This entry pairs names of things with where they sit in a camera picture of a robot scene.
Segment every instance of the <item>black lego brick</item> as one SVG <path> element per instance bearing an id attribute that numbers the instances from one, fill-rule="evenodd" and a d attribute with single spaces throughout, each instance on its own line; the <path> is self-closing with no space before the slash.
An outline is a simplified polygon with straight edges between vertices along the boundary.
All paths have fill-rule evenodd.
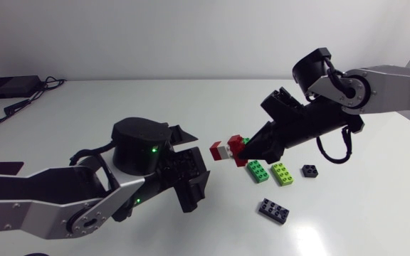
<path id="1" fill-rule="evenodd" d="M 304 165 L 302 167 L 303 175 L 306 178 L 315 178 L 319 174 L 317 172 L 316 166 L 313 165 Z"/>
<path id="2" fill-rule="evenodd" d="M 267 198 L 263 199 L 259 212 L 264 215 L 274 219 L 275 221 L 284 224 L 288 219 L 289 210 L 268 200 Z"/>

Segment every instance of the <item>lego brick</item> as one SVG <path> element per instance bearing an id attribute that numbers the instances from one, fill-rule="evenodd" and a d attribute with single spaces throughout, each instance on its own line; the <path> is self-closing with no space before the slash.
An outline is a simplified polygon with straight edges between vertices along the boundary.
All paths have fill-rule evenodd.
<path id="1" fill-rule="evenodd" d="M 246 167 L 251 172 L 251 174 L 253 174 L 257 183 L 266 181 L 268 180 L 268 177 L 270 177 L 266 170 L 261 166 L 261 164 L 257 160 L 250 161 Z"/>
<path id="2" fill-rule="evenodd" d="M 245 144 L 243 143 L 243 137 L 240 135 L 233 135 L 228 141 L 227 141 L 228 147 L 231 151 L 232 154 L 230 154 L 233 159 L 235 159 L 235 164 L 237 167 L 243 167 L 248 163 L 248 160 L 243 160 L 239 159 L 238 153 L 240 153 L 244 147 Z"/>
<path id="3" fill-rule="evenodd" d="M 304 165 L 302 167 L 303 176 L 306 178 L 315 178 L 319 173 L 317 172 L 316 166 Z"/>
<path id="4" fill-rule="evenodd" d="M 226 150 L 226 146 L 218 146 L 218 152 L 221 159 L 228 159 L 228 153 Z"/>
<path id="5" fill-rule="evenodd" d="M 214 161 L 222 160 L 221 155 L 219 154 L 218 151 L 218 145 L 221 142 L 214 142 L 213 145 L 210 146 L 210 152 L 211 155 L 213 156 Z"/>
<path id="6" fill-rule="evenodd" d="M 243 167 L 248 163 L 248 160 L 239 159 L 238 157 L 234 158 L 235 164 L 237 167 Z"/>
<path id="7" fill-rule="evenodd" d="M 282 163 L 272 165 L 271 171 L 281 186 L 292 184 L 293 177 Z"/>
<path id="8" fill-rule="evenodd" d="M 243 137 L 240 136 L 240 134 L 237 135 L 233 135 L 228 141 L 227 144 L 232 148 L 238 144 L 240 144 L 240 142 L 243 141 Z"/>
<path id="9" fill-rule="evenodd" d="M 284 224 L 289 216 L 288 209 L 268 200 L 267 198 L 263 199 L 259 212 L 281 224 Z"/>

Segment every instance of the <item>black cable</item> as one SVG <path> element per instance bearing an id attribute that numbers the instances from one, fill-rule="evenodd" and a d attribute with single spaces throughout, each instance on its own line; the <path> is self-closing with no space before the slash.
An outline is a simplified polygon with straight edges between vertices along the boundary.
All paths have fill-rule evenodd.
<path id="1" fill-rule="evenodd" d="M 31 104 L 33 101 L 37 100 L 38 98 L 40 98 L 45 91 L 47 90 L 53 90 L 56 89 L 58 87 L 60 87 L 61 85 L 64 84 L 66 80 L 65 79 L 55 79 L 54 77 L 47 77 L 44 82 L 42 83 L 41 88 L 39 88 L 34 94 L 33 96 L 31 96 L 31 98 L 26 102 L 25 105 L 23 105 L 22 107 L 19 107 L 18 109 L 14 110 L 13 113 L 6 115 L 5 117 L 2 117 L 0 119 L 0 124 L 4 121 L 6 121 L 8 118 L 14 116 L 16 113 L 20 112 L 22 109 L 24 109 L 25 107 L 27 107 L 29 104 Z M 52 87 L 49 87 L 48 84 L 52 83 L 52 82 L 57 82 L 58 84 Z"/>
<path id="2" fill-rule="evenodd" d="M 99 147 L 97 149 L 82 149 L 79 152 L 75 153 L 70 158 L 70 163 L 69 166 L 74 166 L 77 164 L 78 160 L 85 156 L 97 156 L 98 154 L 104 153 L 106 151 L 109 151 L 115 147 L 115 144 L 113 142 L 110 142 L 109 144 Z"/>
<path id="3" fill-rule="evenodd" d="M 337 90 L 346 95 L 347 98 L 352 99 L 355 96 L 353 89 L 343 85 L 340 78 L 338 77 L 338 75 L 343 76 L 344 73 L 339 70 L 336 70 L 334 65 L 332 64 L 332 61 L 329 58 L 324 58 L 324 61 L 325 64 L 327 64 L 328 66 L 327 75 L 330 81 L 332 82 L 333 86 L 335 86 Z"/>
<path id="4" fill-rule="evenodd" d="M 341 134 L 342 134 L 342 139 L 344 140 L 344 142 L 346 144 L 346 148 L 347 148 L 346 156 L 342 159 L 333 159 L 330 156 L 328 156 L 327 153 L 325 153 L 324 147 L 322 146 L 322 142 L 320 141 L 320 137 L 316 138 L 317 147 L 319 148 L 320 153 L 322 153 L 322 155 L 328 161 L 331 161 L 334 164 L 343 164 L 343 163 L 347 162 L 347 160 L 350 159 L 350 155 L 352 154 L 352 140 L 351 140 L 351 136 L 350 136 L 351 131 L 349 130 L 349 127 L 342 128 Z"/>
<path id="5" fill-rule="evenodd" d="M 99 161 L 99 165 L 104 170 L 105 175 L 108 178 L 111 189 L 115 190 L 117 187 L 113 183 L 112 172 L 109 170 L 107 164 L 104 161 L 104 158 L 101 156 L 102 153 L 104 153 L 106 151 L 109 151 L 109 150 L 113 149 L 114 147 L 115 147 L 115 144 L 113 142 L 110 142 L 109 144 L 107 144 L 105 146 L 102 146 L 102 147 L 99 147 L 97 149 L 82 149 L 79 152 L 75 153 L 75 155 L 73 155 L 70 158 L 69 166 L 75 166 L 77 164 L 78 160 L 80 160 L 83 157 L 86 157 L 86 156 L 95 157 Z"/>

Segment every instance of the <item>black router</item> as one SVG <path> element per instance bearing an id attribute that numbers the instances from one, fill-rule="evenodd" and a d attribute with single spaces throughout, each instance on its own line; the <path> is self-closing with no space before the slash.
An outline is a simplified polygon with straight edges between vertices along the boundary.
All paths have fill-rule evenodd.
<path id="1" fill-rule="evenodd" d="M 41 86 L 37 75 L 0 78 L 0 99 L 31 97 Z"/>

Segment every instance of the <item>white tabletop surface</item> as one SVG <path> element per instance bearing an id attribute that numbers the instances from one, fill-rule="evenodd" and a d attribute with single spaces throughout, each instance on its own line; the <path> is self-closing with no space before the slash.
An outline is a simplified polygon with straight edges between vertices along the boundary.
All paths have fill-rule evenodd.
<path id="1" fill-rule="evenodd" d="M 67 82 L 47 92 L 0 124 L 0 161 L 24 161 L 19 175 L 67 166 L 76 151 L 108 143 L 117 121 L 145 117 L 199 138 L 176 149 L 200 148 L 211 170 L 206 198 L 182 213 L 169 189 L 124 222 L 72 240 L 0 232 L 0 255 L 410 255 L 410 121 L 399 114 L 363 116 L 346 164 L 325 160 L 315 140 L 287 149 L 281 161 L 295 179 L 290 186 L 273 176 L 256 184 L 232 160 L 213 161 L 213 142 L 251 137 L 269 120 L 260 103 L 281 86 L 306 103 L 292 80 Z M 0 100 L 0 115 L 18 100 Z M 331 156 L 344 156 L 339 130 L 322 142 Z M 303 164 L 315 164 L 319 176 L 303 178 Z M 257 212 L 264 198 L 290 210 L 285 225 Z"/>

